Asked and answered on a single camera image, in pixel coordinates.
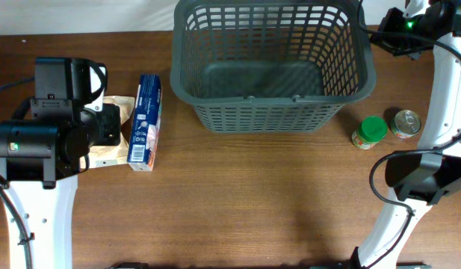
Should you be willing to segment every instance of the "cardboard box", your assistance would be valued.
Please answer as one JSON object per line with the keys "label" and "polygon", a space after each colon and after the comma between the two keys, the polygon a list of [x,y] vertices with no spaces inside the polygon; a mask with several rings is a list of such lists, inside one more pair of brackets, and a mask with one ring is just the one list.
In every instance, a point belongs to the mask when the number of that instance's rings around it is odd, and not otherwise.
{"label": "cardboard box", "polygon": [[140,77],[127,162],[134,171],[154,168],[158,133],[161,127],[162,87],[158,75]]}

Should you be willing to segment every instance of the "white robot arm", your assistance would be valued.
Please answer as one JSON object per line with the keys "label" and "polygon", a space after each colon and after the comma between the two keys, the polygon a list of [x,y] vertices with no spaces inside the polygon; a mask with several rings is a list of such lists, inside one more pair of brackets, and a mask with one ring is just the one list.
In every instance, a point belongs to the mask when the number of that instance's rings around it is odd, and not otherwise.
{"label": "white robot arm", "polygon": [[[83,172],[79,158],[91,146],[120,142],[120,112],[102,103],[103,65],[38,58],[35,80],[36,96],[23,102],[17,118],[0,124],[0,183],[13,206],[5,207],[10,267],[70,269],[72,206],[77,174]],[[22,120],[29,108],[33,120]]]}
{"label": "white robot arm", "polygon": [[[429,7],[431,6],[428,1],[412,0],[407,5],[403,16],[408,22],[412,18],[423,16]],[[455,37],[450,32],[440,37],[438,41],[456,49],[461,54],[461,37]],[[418,149],[433,149],[444,145],[461,132],[461,61],[448,50],[438,46],[434,47],[433,54],[435,58],[433,91],[427,122],[418,142]],[[387,199],[409,205],[413,209],[414,216],[406,223],[408,220],[406,208],[385,204],[373,231],[357,249],[357,253],[353,254],[353,260],[358,257],[354,266],[373,269],[396,268],[397,258],[418,221],[439,201],[441,196],[451,194],[461,188],[461,174],[457,178],[447,179],[446,177],[444,184],[435,186],[434,182],[438,181],[437,178],[444,177],[444,175],[437,175],[443,162],[442,156],[461,163],[461,141],[443,150],[441,155],[420,157],[416,160],[419,161],[416,164],[418,167],[410,167],[408,173],[392,176],[391,170],[411,166],[409,163],[414,161],[414,158],[403,158],[400,161],[388,163],[386,181],[390,187]],[[400,237],[405,224],[407,225],[406,231]]]}

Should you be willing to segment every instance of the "black cable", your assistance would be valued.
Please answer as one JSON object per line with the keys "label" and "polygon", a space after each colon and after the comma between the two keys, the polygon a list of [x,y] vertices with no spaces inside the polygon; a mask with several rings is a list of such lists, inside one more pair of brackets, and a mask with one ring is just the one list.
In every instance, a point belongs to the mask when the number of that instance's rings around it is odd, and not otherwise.
{"label": "black cable", "polygon": [[[380,31],[368,30],[365,26],[362,25],[362,23],[361,23],[361,21],[359,19],[360,14],[361,14],[362,4],[363,4],[363,0],[360,0],[359,5],[358,5],[358,10],[356,12],[356,16],[357,16],[356,20],[358,22],[358,27],[362,31],[364,31],[366,34],[376,34],[376,35],[387,36],[387,37],[399,37],[399,38],[408,38],[408,39],[419,40],[421,42],[429,43],[429,44],[432,44],[434,46],[438,46],[438,47],[441,47],[441,48],[447,50],[448,52],[453,54],[456,58],[458,58],[458,60],[461,62],[461,54],[456,49],[454,49],[454,48],[452,48],[452,47],[450,47],[450,46],[448,46],[448,45],[446,45],[444,43],[441,43],[441,42],[439,42],[437,40],[432,40],[430,38],[422,37],[422,36],[419,36],[419,35],[416,35],[416,34],[396,33],[396,32],[380,32]],[[399,236],[397,237],[397,239],[393,243],[393,245],[384,254],[382,254],[376,261],[374,261],[372,264],[370,264],[369,266],[364,267],[364,268],[366,268],[366,269],[372,268],[378,262],[380,262],[382,259],[384,259],[389,253],[391,253],[391,251],[393,251],[393,249],[400,243],[401,239],[403,238],[403,236],[404,236],[404,234],[405,234],[405,232],[406,232],[406,230],[407,230],[407,228],[408,228],[408,226],[409,226],[409,224],[411,222],[412,217],[414,216],[414,211],[412,210],[411,206],[409,206],[409,205],[407,205],[405,203],[402,203],[402,202],[396,202],[396,201],[388,200],[378,192],[378,190],[376,189],[376,187],[374,185],[374,174],[375,174],[377,168],[383,162],[388,161],[389,159],[401,157],[401,156],[404,156],[404,155],[420,155],[420,154],[424,154],[424,153],[442,154],[442,152],[445,149],[448,149],[448,148],[454,146],[456,143],[459,143],[460,141],[461,141],[461,132],[456,137],[453,137],[453,139],[451,141],[449,141],[448,143],[446,143],[445,145],[435,147],[433,149],[416,149],[416,150],[393,152],[392,154],[384,156],[383,158],[378,160],[376,162],[376,164],[374,164],[374,166],[371,168],[370,177],[369,177],[371,190],[378,197],[378,199],[382,200],[383,202],[386,202],[386,203],[392,204],[392,205],[403,206],[404,208],[406,208],[406,210],[408,211],[408,217],[406,219],[405,224],[403,225],[401,233],[399,234]]]}
{"label": "black cable", "polygon": [[86,168],[84,168],[84,169],[83,169],[81,172],[79,172],[79,173],[84,173],[84,172],[86,172],[86,171],[89,170],[89,166],[90,166],[89,154],[86,154],[86,155],[84,156],[84,160],[86,161]]}
{"label": "black cable", "polygon": [[[107,69],[105,67],[104,64],[97,64],[97,66],[99,67],[99,70],[101,69],[100,67],[104,67],[105,69]],[[101,81],[101,83],[104,83],[104,92],[107,93],[108,91],[108,75],[105,75],[104,73],[102,73],[105,77],[104,81]]]}
{"label": "black cable", "polygon": [[94,102],[101,96],[102,92],[106,89],[107,79],[102,70],[99,68],[98,64],[91,60],[88,60],[87,64],[94,70],[94,72],[96,72],[97,76],[99,77],[99,80],[101,81],[101,86],[99,87],[99,89],[90,94],[91,102]]}
{"label": "black cable", "polygon": [[6,205],[7,210],[11,213],[13,216],[13,219],[18,226],[19,234],[20,234],[20,239],[21,241],[18,243],[18,245],[22,245],[24,247],[24,254],[25,254],[25,260],[26,260],[26,268],[27,269],[32,269],[33,268],[33,263],[32,263],[32,257],[31,257],[31,245],[29,244],[29,241],[32,240],[28,236],[28,233],[26,232],[26,228],[24,226],[24,223],[22,222],[21,217],[19,216],[18,211],[14,207],[13,203],[9,200],[9,197],[6,195],[4,192],[2,186],[0,185],[0,197]]}
{"label": "black cable", "polygon": [[34,96],[29,96],[24,101],[21,102],[21,105],[14,111],[12,120],[23,120],[29,109],[31,108],[31,100],[34,99]]}
{"label": "black cable", "polygon": [[0,86],[0,92],[2,92],[3,90],[6,90],[10,87],[14,87],[14,86],[18,86],[18,85],[21,85],[21,84],[24,84],[24,83],[28,83],[28,82],[31,82],[31,81],[34,81],[34,77],[32,78],[25,78],[23,80],[20,80],[20,81],[16,81],[16,82],[13,82],[13,83],[9,83],[9,84],[6,84],[6,85],[2,85]]}

